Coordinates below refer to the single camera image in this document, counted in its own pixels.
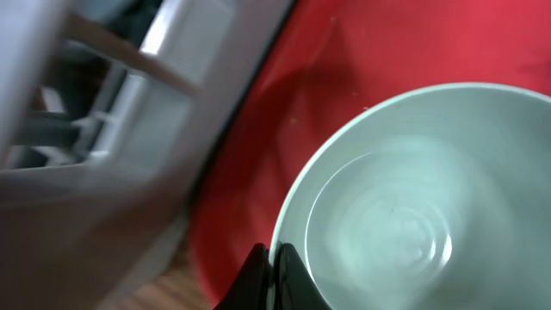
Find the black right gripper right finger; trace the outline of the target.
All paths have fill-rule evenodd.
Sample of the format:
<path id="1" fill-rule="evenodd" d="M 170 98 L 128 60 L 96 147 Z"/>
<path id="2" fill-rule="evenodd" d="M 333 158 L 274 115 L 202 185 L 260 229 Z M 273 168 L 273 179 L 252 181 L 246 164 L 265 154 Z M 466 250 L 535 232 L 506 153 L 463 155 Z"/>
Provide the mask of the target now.
<path id="1" fill-rule="evenodd" d="M 275 258 L 274 301 L 275 310 L 331 310 L 289 243 L 281 244 Z"/>

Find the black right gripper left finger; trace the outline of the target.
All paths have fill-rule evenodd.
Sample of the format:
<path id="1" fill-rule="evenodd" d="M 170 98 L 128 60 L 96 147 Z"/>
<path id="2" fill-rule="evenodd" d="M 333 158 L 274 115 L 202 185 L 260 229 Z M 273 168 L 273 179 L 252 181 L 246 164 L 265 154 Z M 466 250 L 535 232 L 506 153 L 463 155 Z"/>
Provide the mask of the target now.
<path id="1" fill-rule="evenodd" d="M 269 250 L 264 244 L 255 244 L 214 310 L 265 310 L 270 275 Z"/>

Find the green bowl with rice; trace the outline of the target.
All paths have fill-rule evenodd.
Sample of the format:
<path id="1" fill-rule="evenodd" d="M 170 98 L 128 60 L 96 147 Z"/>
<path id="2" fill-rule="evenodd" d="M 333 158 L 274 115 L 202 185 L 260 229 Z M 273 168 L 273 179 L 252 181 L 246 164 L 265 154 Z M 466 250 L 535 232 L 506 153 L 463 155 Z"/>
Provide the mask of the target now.
<path id="1" fill-rule="evenodd" d="M 550 99 L 488 83 L 387 99 L 308 160 L 278 215 L 335 309 L 547 309 Z"/>

